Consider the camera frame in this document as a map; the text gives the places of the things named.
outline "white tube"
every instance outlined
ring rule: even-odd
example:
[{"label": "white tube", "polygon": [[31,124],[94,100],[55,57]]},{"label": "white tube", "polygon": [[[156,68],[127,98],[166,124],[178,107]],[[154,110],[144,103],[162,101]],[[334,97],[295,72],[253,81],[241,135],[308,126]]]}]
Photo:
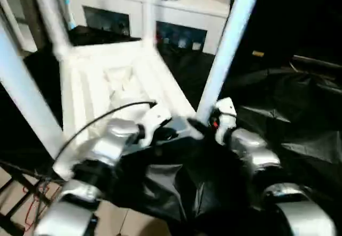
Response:
[{"label": "white tube", "polygon": [[71,49],[57,0],[37,0],[44,23],[53,44],[55,56],[62,60]]},{"label": "white tube", "polygon": [[154,46],[156,40],[156,7],[155,0],[144,0],[143,3],[143,43]]},{"label": "white tube", "polygon": [[18,39],[18,42],[21,46],[22,49],[25,49],[27,51],[31,51],[31,50],[28,50],[26,48],[26,45],[25,45],[25,38],[24,36],[22,35],[21,31],[20,31],[20,28],[19,28],[19,25],[17,23],[17,20],[15,19],[15,16],[10,8],[10,5],[8,3],[7,0],[0,0],[0,4],[1,4],[1,7],[3,8],[6,16],[7,16],[7,19],[9,20],[9,23],[13,29],[13,32],[15,34],[15,36],[17,37]]},{"label": "white tube", "polygon": [[[2,85],[50,156],[55,158],[64,143],[63,132],[21,58],[17,55],[2,22],[0,22],[0,57]],[[18,130],[18,141],[20,141],[20,129]]]},{"label": "white tube", "polygon": [[234,1],[196,113],[196,118],[203,124],[208,123],[256,1]]}]

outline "black tarp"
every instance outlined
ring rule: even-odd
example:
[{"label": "black tarp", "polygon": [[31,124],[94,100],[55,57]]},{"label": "black tarp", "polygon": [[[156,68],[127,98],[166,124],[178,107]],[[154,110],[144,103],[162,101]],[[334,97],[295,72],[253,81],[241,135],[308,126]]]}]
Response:
[{"label": "black tarp", "polygon": [[[108,33],[82,27],[72,31],[71,36],[76,45],[115,40]],[[214,57],[166,46],[159,46],[159,51],[196,108]],[[59,69],[51,48],[26,58],[26,64],[60,121]],[[281,157],[288,172],[298,182],[314,189],[313,198],[339,221],[342,210],[339,197],[342,192],[341,85],[289,70],[250,67],[252,69],[243,74],[230,74],[220,97],[232,97],[239,126],[259,133]],[[8,104],[8,109],[10,114],[13,104]],[[25,122],[17,120],[18,125]],[[2,121],[13,122],[9,116]],[[29,135],[20,132],[20,137]],[[18,138],[17,133],[16,129],[6,131],[8,138],[3,137],[3,141],[9,151],[2,149],[1,160],[28,169],[49,163],[40,155],[46,154],[41,146],[35,148],[37,153],[28,151],[25,142],[18,141],[22,138]],[[221,220],[215,219],[216,224],[211,229],[219,228],[219,221],[220,224],[229,221],[232,230],[235,228],[243,235],[242,230],[252,229],[244,223],[258,221],[260,215],[248,210],[239,167],[239,161],[229,149],[216,145],[210,137],[205,142],[187,139],[177,145],[173,143],[125,156],[116,172],[117,184],[108,198],[119,206],[170,223],[181,221],[203,227],[212,223],[213,217],[219,217]]]}]

